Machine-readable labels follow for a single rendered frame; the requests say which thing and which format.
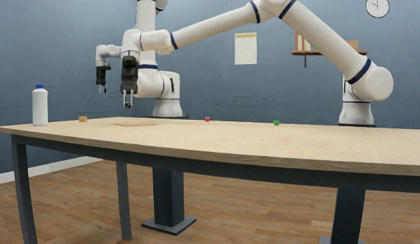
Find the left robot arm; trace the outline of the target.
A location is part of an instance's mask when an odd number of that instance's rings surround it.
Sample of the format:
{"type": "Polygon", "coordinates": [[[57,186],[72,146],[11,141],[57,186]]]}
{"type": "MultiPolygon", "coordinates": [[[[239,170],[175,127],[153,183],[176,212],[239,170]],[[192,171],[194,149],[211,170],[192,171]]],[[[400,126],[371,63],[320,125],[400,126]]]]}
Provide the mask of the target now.
{"type": "Polygon", "coordinates": [[[131,51],[140,55],[141,52],[154,50],[165,56],[219,33],[249,23],[259,24],[276,16],[343,73],[343,109],[339,123],[373,124],[369,104],[390,96],[394,85],[391,73],[385,68],[377,67],[368,57],[358,54],[297,0],[251,1],[243,8],[171,34],[167,30],[146,33],[136,29],[129,30],[123,36],[122,54],[131,51]]]}

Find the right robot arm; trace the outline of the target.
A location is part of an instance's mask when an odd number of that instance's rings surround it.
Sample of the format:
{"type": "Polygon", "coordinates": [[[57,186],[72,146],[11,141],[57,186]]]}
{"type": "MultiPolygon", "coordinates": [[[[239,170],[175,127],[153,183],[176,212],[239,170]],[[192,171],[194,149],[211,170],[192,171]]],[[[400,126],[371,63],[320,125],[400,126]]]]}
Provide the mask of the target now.
{"type": "MultiPolygon", "coordinates": [[[[166,8],[168,2],[169,0],[137,0],[137,24],[133,29],[137,26],[141,33],[155,31],[155,18],[166,8]]],[[[107,61],[107,57],[121,58],[122,47],[97,46],[96,61],[107,61]]],[[[138,94],[134,97],[156,98],[153,116],[182,116],[179,74],[157,72],[154,50],[141,52],[140,55],[138,94]]]]}

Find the white plastic bottle with blue cap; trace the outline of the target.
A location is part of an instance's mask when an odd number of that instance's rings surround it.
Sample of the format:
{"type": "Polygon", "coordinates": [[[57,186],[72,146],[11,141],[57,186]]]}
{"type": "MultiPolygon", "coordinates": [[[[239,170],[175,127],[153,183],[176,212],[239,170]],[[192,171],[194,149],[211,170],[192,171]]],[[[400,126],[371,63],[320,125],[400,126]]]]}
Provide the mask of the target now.
{"type": "Polygon", "coordinates": [[[47,91],[43,84],[37,84],[33,96],[33,126],[48,125],[47,122],[47,91]]]}

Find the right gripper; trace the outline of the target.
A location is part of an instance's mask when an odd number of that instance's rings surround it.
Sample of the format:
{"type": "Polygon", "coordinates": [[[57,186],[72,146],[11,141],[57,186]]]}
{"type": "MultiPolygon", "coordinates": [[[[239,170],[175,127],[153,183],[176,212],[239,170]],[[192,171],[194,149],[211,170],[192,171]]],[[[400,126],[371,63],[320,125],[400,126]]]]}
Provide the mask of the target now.
{"type": "Polygon", "coordinates": [[[106,61],[96,61],[96,86],[99,86],[99,93],[102,93],[102,85],[104,86],[104,93],[107,93],[107,85],[105,81],[106,70],[111,70],[109,63],[106,61]]]}

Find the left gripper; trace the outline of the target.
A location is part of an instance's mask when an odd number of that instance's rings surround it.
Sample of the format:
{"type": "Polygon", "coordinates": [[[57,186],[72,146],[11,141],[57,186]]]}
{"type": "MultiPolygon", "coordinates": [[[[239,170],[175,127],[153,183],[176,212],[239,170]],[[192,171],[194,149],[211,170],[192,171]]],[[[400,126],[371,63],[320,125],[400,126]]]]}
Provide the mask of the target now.
{"type": "Polygon", "coordinates": [[[122,54],[121,64],[122,64],[122,74],[121,74],[122,84],[120,86],[120,93],[124,95],[124,101],[123,101],[124,106],[126,103],[126,95],[131,95],[130,106],[132,106],[132,93],[133,95],[138,94],[137,80],[138,80],[139,65],[140,65],[140,55],[137,54],[136,52],[128,51],[122,54]],[[124,55],[127,55],[127,56],[124,56],[124,55]],[[136,60],[137,60],[137,63],[136,63],[136,60]]]}

